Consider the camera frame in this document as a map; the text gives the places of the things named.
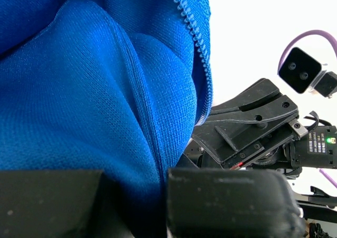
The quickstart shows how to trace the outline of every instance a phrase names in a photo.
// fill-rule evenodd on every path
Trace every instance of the sticker label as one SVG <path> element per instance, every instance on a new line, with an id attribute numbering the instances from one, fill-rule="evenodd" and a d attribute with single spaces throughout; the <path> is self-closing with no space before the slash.
<path id="1" fill-rule="evenodd" d="M 309 133 L 308 149 L 310 153 L 326 153 L 326 143 L 324 133 Z"/>

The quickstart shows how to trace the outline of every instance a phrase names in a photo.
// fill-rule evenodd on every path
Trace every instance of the black plastic part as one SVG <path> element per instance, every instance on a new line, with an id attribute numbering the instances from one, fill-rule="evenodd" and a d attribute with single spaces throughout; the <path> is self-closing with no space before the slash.
<path id="1" fill-rule="evenodd" d="M 191 141 L 190 144 L 186 147 L 184 155 L 198 167 L 201 167 L 201 164 L 205 161 L 203 160 L 203 157 L 207 156 L 207 155 L 203 156 L 204 149 L 201 149 L 200 146 L 195 141 Z M 216 165 L 215 167 L 220 168 L 219 164 L 215 163 L 214 161 L 213 163 Z"/>
<path id="2" fill-rule="evenodd" d="M 335 126 L 318 126 L 300 141 L 289 144 L 285 151 L 291 157 L 291 166 L 336 168 L 337 143 L 328 142 L 332 138 L 337 138 Z"/>
<path id="3" fill-rule="evenodd" d="M 132 237 L 102 171 L 2 171 L 0 191 L 0 237 Z"/>
<path id="4" fill-rule="evenodd" d="M 237 97 L 212 111 L 192 139 L 202 148 L 201 167 L 246 167 L 267 153 L 297 139 L 289 122 L 298 118 L 298 107 L 267 79 L 261 79 Z"/>
<path id="5" fill-rule="evenodd" d="M 192 162 L 192 160 L 189 159 L 185 154 L 183 154 L 183 155 L 180 157 L 180 159 L 179 159 L 179 161 L 178 161 L 176 167 L 183 167 L 183 168 L 199 168 L 199 167 L 198 167 L 196 164 L 194 164 L 194 163 Z"/>
<path id="6" fill-rule="evenodd" d="M 305 219 L 337 223 L 336 212 L 328 209 L 326 206 L 321 207 L 315 204 L 308 204 L 304 202 L 299 202 L 299 206 L 303 209 Z"/>
<path id="7" fill-rule="evenodd" d="M 326 194 L 321 189 L 318 189 L 314 186 L 311 187 L 311 192 L 313 192 L 313 195 L 308 196 L 308 203 L 316 204 L 316 205 L 322 205 L 330 207 L 337 207 L 337 197 L 331 197 L 328 194 Z"/>
<path id="8" fill-rule="evenodd" d="M 279 70 L 279 76 L 297 93 L 304 93 L 320 74 L 322 65 L 310 55 L 294 47 Z"/>
<path id="9" fill-rule="evenodd" d="M 290 186 L 278 172 L 174 168 L 167 181 L 167 219 L 175 237 L 304 234 Z"/>
<path id="10" fill-rule="evenodd" d="M 337 92 L 337 75 L 327 72 L 314 87 L 323 97 L 328 97 Z"/>

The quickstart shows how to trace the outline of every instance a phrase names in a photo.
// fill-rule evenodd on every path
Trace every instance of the camera lens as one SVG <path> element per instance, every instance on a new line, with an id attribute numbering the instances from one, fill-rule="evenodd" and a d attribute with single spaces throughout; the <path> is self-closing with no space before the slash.
<path id="1" fill-rule="evenodd" d="M 302 72 L 302 73 L 300 74 L 300 79 L 301 79 L 301 80 L 307 80 L 308 77 L 309 77 L 309 74 L 308 74 L 307 72 Z"/>
<path id="2" fill-rule="evenodd" d="M 289 64 L 288 69 L 290 69 L 291 71 L 293 71 L 294 69 L 296 69 L 296 64 L 295 63 Z"/>

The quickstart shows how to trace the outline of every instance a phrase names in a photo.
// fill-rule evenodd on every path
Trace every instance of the black cable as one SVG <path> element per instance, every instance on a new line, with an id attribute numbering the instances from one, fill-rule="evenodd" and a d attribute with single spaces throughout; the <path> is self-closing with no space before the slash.
<path id="1" fill-rule="evenodd" d="M 310 116 L 306 116 L 306 117 L 304 117 L 304 118 L 307 119 L 307 120 L 311 120 L 311 121 L 315 121 L 315 120 L 316 120 L 314 117 L 310 117 Z M 320 122 L 322 125 L 324 125 L 324 126 L 332 126 L 332 124 L 331 124 L 330 122 L 325 121 L 325 120 L 319 119 L 319 122 Z"/>
<path id="2" fill-rule="evenodd" d="M 328 233 L 323 231 L 319 223 L 310 223 L 309 238 L 330 238 L 330 236 Z"/>
<path id="3" fill-rule="evenodd" d="M 318 127 L 318 124 L 320 123 L 320 118 L 318 117 L 318 114 L 315 111 L 312 111 L 310 115 L 313 117 L 313 120 L 315 121 L 315 123 L 313 123 L 311 126 L 308 126 L 306 128 L 309 133 L 314 131 L 316 127 Z"/>

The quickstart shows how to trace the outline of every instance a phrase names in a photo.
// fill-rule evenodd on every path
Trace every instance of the screw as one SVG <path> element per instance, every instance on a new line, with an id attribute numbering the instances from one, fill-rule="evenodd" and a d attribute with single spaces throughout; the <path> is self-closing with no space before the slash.
<path id="1" fill-rule="evenodd" d="M 290 69 L 291 71 L 293 71 L 294 69 L 296 69 L 296 64 L 295 64 L 295 63 L 291 63 L 291 64 L 288 66 L 288 69 Z"/>
<path id="2" fill-rule="evenodd" d="M 302 72 L 300 75 L 301 80 L 307 80 L 309 77 L 309 74 L 307 72 Z"/>
<path id="3" fill-rule="evenodd" d="M 290 106 L 290 104 L 288 103 L 288 102 L 284 102 L 283 104 L 282 104 L 282 107 L 283 108 L 288 108 Z"/>

